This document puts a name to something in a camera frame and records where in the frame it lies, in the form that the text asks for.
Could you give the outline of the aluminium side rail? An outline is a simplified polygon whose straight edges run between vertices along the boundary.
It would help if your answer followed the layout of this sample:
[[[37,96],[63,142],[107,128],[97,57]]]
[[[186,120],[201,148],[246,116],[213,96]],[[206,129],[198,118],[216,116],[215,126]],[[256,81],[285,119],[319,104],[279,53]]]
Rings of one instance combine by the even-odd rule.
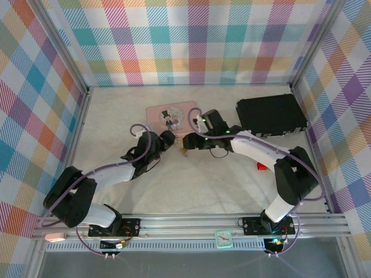
[[[44,205],[48,207],[50,216],[55,216],[58,222],[63,222],[65,216],[68,214],[70,207],[69,201],[72,200],[70,191],[78,186],[81,179],[84,179],[81,170],[76,169],[72,163],[75,159],[75,153],[82,134],[82,129],[85,124],[86,115],[91,102],[91,91],[85,94],[81,111],[79,113],[78,121],[75,125],[71,146],[67,151],[66,168],[61,173],[60,177],[52,186],[50,192],[44,200]]]
[[[300,146],[303,147],[312,162],[312,165],[314,166],[315,171],[317,172],[317,175],[319,179],[321,180],[321,184],[318,185],[313,191],[311,191],[310,194],[307,195],[308,199],[315,199],[320,196],[322,196],[321,200],[315,200],[315,201],[302,201],[300,205],[298,205],[295,209],[295,212],[298,214],[305,214],[305,213],[332,213],[333,209],[331,208],[332,204],[330,201],[328,201],[328,193],[327,189],[325,187],[325,182],[322,177],[322,170],[318,166],[317,159],[315,157],[314,147],[312,146],[310,133],[309,133],[309,120],[307,121],[307,128],[304,131],[299,132],[299,138],[301,140]]]

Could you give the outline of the pink oblong block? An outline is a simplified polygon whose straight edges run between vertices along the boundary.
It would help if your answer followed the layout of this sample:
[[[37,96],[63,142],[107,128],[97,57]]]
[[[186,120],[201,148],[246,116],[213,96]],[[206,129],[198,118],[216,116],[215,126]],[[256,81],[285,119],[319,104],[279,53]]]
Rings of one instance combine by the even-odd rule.
[[[54,242],[61,242],[66,240],[66,233],[64,232],[57,232],[57,233],[49,233],[45,235],[45,240],[51,243]]]

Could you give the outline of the black hard case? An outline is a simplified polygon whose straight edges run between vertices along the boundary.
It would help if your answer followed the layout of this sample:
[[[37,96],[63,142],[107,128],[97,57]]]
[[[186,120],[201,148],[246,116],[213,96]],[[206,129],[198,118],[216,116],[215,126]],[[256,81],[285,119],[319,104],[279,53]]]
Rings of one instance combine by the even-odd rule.
[[[285,136],[304,131],[307,119],[291,94],[239,100],[236,111],[241,126],[256,137]]]

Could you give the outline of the aluminium frame post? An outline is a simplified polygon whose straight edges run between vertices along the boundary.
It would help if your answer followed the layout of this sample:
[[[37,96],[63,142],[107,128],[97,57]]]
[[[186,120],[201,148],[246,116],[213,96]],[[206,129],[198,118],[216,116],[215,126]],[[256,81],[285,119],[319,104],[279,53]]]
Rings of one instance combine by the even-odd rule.
[[[301,42],[293,56],[293,68],[288,77],[288,85],[292,93],[296,91],[304,78],[346,2],[347,0],[318,0],[316,2]]]
[[[78,84],[78,87],[84,92],[89,92],[89,86],[86,84],[78,66],[72,58],[67,46],[65,45],[58,29],[50,18],[46,8],[44,7],[41,0],[27,0],[28,4],[36,14],[37,18],[40,20],[41,25],[45,29],[46,33],[49,35],[50,40],[54,47],[56,48],[58,54],[61,56],[62,60],[66,64],[66,67],[70,71],[74,81]]]

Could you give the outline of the aluminium front rail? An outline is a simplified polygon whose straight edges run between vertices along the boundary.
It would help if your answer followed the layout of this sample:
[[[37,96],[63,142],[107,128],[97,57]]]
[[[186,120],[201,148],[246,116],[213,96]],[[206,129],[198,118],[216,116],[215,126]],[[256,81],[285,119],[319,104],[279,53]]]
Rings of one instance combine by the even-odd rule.
[[[139,218],[139,239],[212,239],[217,231],[230,231],[233,239],[245,237],[242,229],[244,214],[132,214],[125,218]],[[283,229],[281,238],[343,237],[350,236],[345,216],[329,213],[292,215],[295,234]]]

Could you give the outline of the small green square clock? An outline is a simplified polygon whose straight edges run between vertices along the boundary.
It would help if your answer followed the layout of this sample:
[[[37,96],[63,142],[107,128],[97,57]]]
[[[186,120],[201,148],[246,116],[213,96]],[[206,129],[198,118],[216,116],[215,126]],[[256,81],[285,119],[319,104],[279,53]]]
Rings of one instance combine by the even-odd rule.
[[[230,231],[215,231],[216,247],[226,249],[233,247],[232,234]]]

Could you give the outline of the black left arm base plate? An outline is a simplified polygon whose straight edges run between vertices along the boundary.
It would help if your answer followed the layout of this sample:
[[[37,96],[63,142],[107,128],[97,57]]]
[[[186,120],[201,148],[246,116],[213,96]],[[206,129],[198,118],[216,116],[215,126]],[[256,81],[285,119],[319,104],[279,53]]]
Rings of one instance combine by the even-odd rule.
[[[115,220],[109,227],[89,225],[89,237],[138,237],[141,219],[120,218]]]

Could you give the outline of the pink tin box with couple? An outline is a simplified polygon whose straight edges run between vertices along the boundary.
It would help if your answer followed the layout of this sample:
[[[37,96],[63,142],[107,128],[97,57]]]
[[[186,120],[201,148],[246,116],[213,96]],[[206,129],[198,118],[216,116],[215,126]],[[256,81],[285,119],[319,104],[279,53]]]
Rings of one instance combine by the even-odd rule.
[[[169,130],[177,139],[182,140],[184,136],[192,133],[187,116],[195,107],[195,101],[148,107],[146,108],[147,123],[158,134]]]

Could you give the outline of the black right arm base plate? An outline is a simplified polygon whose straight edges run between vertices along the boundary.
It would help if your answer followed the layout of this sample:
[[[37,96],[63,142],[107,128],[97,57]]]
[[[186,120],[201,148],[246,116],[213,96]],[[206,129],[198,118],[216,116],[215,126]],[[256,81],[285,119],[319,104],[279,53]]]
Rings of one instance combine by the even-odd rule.
[[[285,217],[279,224],[273,228],[266,228],[260,217],[241,217],[238,219],[238,225],[243,229],[245,236],[255,235],[295,235],[296,230],[292,217]]]

